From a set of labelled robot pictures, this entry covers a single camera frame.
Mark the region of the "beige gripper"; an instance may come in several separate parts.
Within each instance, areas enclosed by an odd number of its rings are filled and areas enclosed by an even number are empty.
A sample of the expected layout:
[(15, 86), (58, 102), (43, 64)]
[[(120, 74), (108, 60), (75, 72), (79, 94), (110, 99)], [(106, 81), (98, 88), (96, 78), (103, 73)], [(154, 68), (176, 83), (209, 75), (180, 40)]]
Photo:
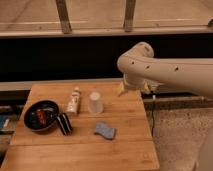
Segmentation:
[(143, 78), (137, 76), (125, 74), (123, 77), (123, 84), (120, 84), (118, 86), (118, 97), (122, 96), (126, 92), (126, 90), (140, 90), (145, 94), (151, 93), (149, 85), (144, 81)]

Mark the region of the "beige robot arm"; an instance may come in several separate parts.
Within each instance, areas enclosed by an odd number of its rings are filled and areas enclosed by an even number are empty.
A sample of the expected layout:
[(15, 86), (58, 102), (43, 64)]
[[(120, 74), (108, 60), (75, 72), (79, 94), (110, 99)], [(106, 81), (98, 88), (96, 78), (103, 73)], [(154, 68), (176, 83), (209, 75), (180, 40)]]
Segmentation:
[(213, 58), (159, 59), (148, 43), (139, 42), (118, 58), (117, 67), (123, 73), (119, 94), (150, 94), (166, 84), (213, 99)]

